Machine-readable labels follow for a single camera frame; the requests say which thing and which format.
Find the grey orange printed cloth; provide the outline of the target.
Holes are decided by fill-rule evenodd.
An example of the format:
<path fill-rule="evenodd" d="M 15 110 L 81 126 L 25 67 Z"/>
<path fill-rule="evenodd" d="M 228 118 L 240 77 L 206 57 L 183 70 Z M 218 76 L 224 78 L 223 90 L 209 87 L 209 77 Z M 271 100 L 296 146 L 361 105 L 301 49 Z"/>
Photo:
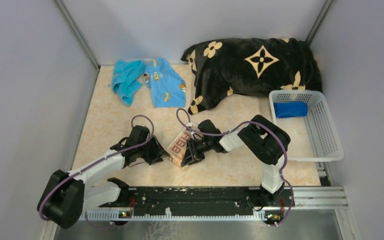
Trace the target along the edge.
<path fill-rule="evenodd" d="M 166 148 L 168 156 L 168 161 L 174 164 L 179 168 L 184 168 L 182 161 L 184 160 L 186 150 L 187 150 L 187 141 L 191 139 L 193 132 L 187 130 L 185 127 L 180 131 L 180 133 L 174 138 L 174 140 Z"/>

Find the dark blue towel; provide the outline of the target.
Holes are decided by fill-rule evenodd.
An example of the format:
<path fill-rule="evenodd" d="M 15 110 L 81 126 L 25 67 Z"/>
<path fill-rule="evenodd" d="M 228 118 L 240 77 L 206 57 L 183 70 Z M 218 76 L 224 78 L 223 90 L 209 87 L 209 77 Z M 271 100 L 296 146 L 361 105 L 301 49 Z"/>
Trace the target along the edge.
<path fill-rule="evenodd" d="M 308 114 L 308 105 L 305 102 L 275 102 L 273 104 L 277 118 L 305 117 Z"/>

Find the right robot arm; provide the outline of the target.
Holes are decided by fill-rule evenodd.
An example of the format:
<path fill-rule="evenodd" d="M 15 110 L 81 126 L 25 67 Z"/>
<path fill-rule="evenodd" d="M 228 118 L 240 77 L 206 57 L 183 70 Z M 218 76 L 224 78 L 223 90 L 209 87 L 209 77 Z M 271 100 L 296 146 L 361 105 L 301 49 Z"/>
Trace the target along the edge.
<path fill-rule="evenodd" d="M 201 162 L 209 151 L 227 154 L 247 147 L 264 164 L 260 184 L 263 203 L 275 206 L 281 200 L 281 192 L 285 186 L 281 171 L 291 138 L 280 127 L 257 114 L 250 121 L 225 133 L 216 128 L 209 119 L 199 123 L 196 130 L 191 127 L 187 130 L 191 132 L 191 138 L 186 141 L 181 167 Z"/>

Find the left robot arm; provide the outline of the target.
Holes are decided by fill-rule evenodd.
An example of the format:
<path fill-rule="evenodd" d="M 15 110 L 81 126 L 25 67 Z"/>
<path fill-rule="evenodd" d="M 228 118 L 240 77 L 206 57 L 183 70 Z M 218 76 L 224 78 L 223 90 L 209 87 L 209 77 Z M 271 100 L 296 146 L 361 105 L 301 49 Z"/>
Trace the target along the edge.
<path fill-rule="evenodd" d="M 129 136 L 111 146 L 102 156 L 70 171 L 61 169 L 50 176 L 37 204 L 39 217 L 52 221 L 63 229 L 72 227 L 83 214 L 108 204 L 134 208 L 129 185 L 110 177 L 114 172 L 129 167 L 137 159 L 148 165 L 162 162 L 169 153 L 153 132 L 136 125 Z"/>

